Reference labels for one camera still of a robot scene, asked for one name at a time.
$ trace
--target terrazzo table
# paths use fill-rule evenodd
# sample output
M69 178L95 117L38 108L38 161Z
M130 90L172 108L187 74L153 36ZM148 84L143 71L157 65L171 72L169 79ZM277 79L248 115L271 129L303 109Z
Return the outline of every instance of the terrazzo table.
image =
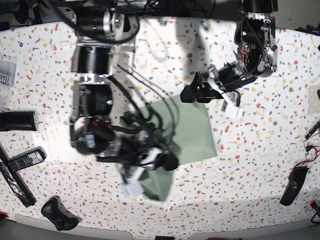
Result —
M192 18L141 21L136 50L120 64L136 71L172 95L178 95L198 70L221 68L235 60L235 23ZM16 76L9 105L36 110L37 132L1 132L9 157L42 146L45 162L20 171L36 198L25 208L0 176L0 210L46 220L41 207L53 195L83 218L79 226L128 231L134 238L155 235L187 238L196 232L258 228L309 218L308 202L319 199L320 162L310 171L291 206L280 205L288 175L304 159L304 134L319 114L308 115L308 87L320 84L320 37L277 29L278 71L240 89L244 116L226 118L223 102L207 104L218 156L180 166L166 202L120 194L122 180L113 164L95 162L70 147L72 109L70 73L76 37L63 23L48 23L0 32L0 53L16 57ZM130 78L116 77L127 86ZM148 101L150 90L136 84ZM127 105L116 87L113 116Z

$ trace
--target green cloth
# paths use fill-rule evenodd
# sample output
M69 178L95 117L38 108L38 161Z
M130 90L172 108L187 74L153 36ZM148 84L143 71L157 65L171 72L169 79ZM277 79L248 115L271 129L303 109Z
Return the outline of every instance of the green cloth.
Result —
M179 165L216 157L217 153L205 105L198 102L183 103L179 95L167 99L166 102L171 107L176 121L178 119L170 147L179 159ZM172 119L167 106L163 101L153 103L151 106L161 116L163 129L165 129L158 135L167 137L172 130ZM145 107L141 111L144 116L148 115ZM153 117L151 122L155 126L159 125L156 117ZM139 181L147 198L165 201L170 191L172 178L173 171L165 171L163 167L159 167L154 171L144 171Z

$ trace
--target red wire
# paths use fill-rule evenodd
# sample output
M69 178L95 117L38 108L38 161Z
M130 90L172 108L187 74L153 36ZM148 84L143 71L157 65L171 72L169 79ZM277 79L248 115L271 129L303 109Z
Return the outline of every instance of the red wire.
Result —
M239 51L240 51L240 53L242 53L243 55L247 55L248 53L246 53L245 51L242 51L242 50L240 50L239 49Z
M301 162L297 163L297 164L292 168L292 170L291 170L291 172L290 172L290 175L291 175L292 172L295 170L295 168L297 168L297 167L300 166L301 164L311 163L311 162L315 161L315 160L319 157L319 155L318 155L319 151L318 151L315 147L312 147L312 149L315 151L314 159L312 159L312 160L311 160L311 159L307 159L307 155L305 155L305 161L301 161Z

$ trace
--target black cable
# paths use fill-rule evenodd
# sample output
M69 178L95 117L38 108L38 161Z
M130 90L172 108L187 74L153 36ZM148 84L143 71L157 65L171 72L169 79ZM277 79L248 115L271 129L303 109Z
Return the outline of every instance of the black cable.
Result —
M239 107L240 106L240 102L241 102L241 94L237 90L235 90L233 92L238 94L238 99L236 100L236 106Z
M147 88L151 89L155 94L157 94L162 100L163 100L163 103L165 104L165 106L167 107L168 111L169 111L169 114L170 114L170 117L171 117L171 120L172 120L172 131L171 131L171 136L170 136L170 140L169 140L169 145L172 143L173 141L173 137L175 135L175 130L176 130L176 121L175 121L175 116L174 116L174 113L171 109L171 107L169 106L169 104L167 103L166 99L161 96L154 88L152 88L151 86L149 86L148 84L146 84L145 82L141 81L140 79L138 79L136 76L134 76L131 72L125 70L123 67L121 67L119 64L118 64L118 67L126 72L127 74L129 74L130 76L132 76L135 80L137 80L139 83L145 85Z
M153 115L154 115L154 113L151 111L151 104L150 103L148 103L145 99L144 99L144 97L141 95L141 93L135 88L135 87L133 87L133 89L135 90L135 92L139 95L139 98L141 99L141 101L144 103L144 105L145 105L145 107L146 107L146 109L148 110L148 117L144 117L144 119L146 120L146 122L149 122L151 119L152 119L152 117L153 117Z
M256 34L256 32L254 31L254 29L252 28L252 26L250 25L248 19L246 18L246 16L244 15L243 16L243 20L244 22L248 25L250 31L253 33L254 37L256 38L257 42L258 42L258 45L259 45L259 48L261 50L261 55L259 57L259 60L257 61L257 63L254 65L254 67L245 75L243 75L242 77L240 77L241 79L245 79L246 77L250 76L259 66L260 64L260 61L261 61L261 58L264 54L264 48L263 48L263 44L262 42L260 41L260 38L258 37L258 35Z
M193 2L194 4L196 4L203 11L205 18L207 19L208 18L208 16L207 16L208 11L205 10L196 0L190 0L190 1Z
M150 80L146 79L145 77L143 77L140 73L138 73L137 71L134 71L135 74L137 74L140 78L142 78L143 80L145 80L146 82L148 82L151 86L155 86L157 89L159 89L160 91L162 91L163 93L165 93L165 95L167 95L168 97L170 97L170 101L172 102L172 104L174 105L175 109L176 109L176 113L177 113L177 120L175 122L176 125L178 125L179 123L179 118L180 118L180 111L179 108L177 106L177 104L175 103L175 101L171 98L171 95L164 90L162 87L158 86L157 84L155 84L154 82L151 82Z
M156 138L155 138L154 132L149 128L146 120L143 117L141 110L139 109L139 107L137 106L135 101L130 96L130 93L113 76L108 76L107 79L110 80L110 82L112 82L114 85L116 85L116 87L124 94L124 96L128 99L128 101L133 105L133 107L137 113L138 124L140 124L141 127L143 127L143 129L148 133L148 135L150 137L150 142L148 142L148 143L150 145L154 145L156 143Z
M27 27L27 26L32 26L32 25L10 25L9 28L13 28L13 27Z
M197 0L194 0L193 9L195 9L195 8L196 8L196 5L197 5Z
M132 7L131 3L128 0L125 0L125 2ZM139 30L140 30L140 22L137 16L135 16L136 22L137 22L137 28L136 30L127 38L121 39L121 40L110 40L110 39L106 39L103 37L99 37L95 34L92 34L86 30L84 30L82 27L79 27L78 25L74 24L73 22L71 22L71 20L69 18L67 18L59 9L58 7L52 2L52 0L47 0L47 3L49 4L49 6L52 8L52 10L54 11L54 13L65 23L67 24L69 27L71 27L72 29L74 29L77 33L83 35L83 36L87 36L88 38L91 38L93 40L96 40L98 42L104 43L104 44L124 44L127 43L129 41L131 41L132 39L134 39L136 37L136 35L138 34Z
M135 135L138 134L139 132L141 132L141 128L140 127L136 127L136 128L125 128L125 127L121 127L121 126L111 126L112 130L117 131L117 132L121 132L124 134L131 134L131 135Z
M31 17L28 17L28 19L29 19L34 25L36 25L36 22L35 22Z
M209 19L212 17L212 15L214 14L215 10L216 10L216 0L214 0L214 5L213 5L213 8L212 8L212 11L210 12L210 15L208 17Z
M320 221L314 221L315 217L317 216L317 213L315 213L311 218L311 223L313 224L320 224Z
M138 2L139 0L132 0L132 1L129 1L129 3L134 3L134 2ZM119 1L117 0L118 3L127 3L126 1Z
M146 0L145 5L144 5L144 8L143 8L142 13L140 14L140 16L142 16L142 15L145 13L145 11L146 11L146 9L147 9L147 7L148 7L149 4L150 4L150 0Z

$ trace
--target black controller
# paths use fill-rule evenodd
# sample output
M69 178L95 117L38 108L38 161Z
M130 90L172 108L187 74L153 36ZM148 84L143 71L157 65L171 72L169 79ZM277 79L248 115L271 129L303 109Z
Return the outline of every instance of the black controller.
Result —
M45 159L45 152L40 147L37 147L11 158L8 163L12 171L17 172L21 169L40 164Z
M54 197L44 204L41 213L55 225L59 232L74 229L79 223L77 218L63 214L58 207L58 200Z

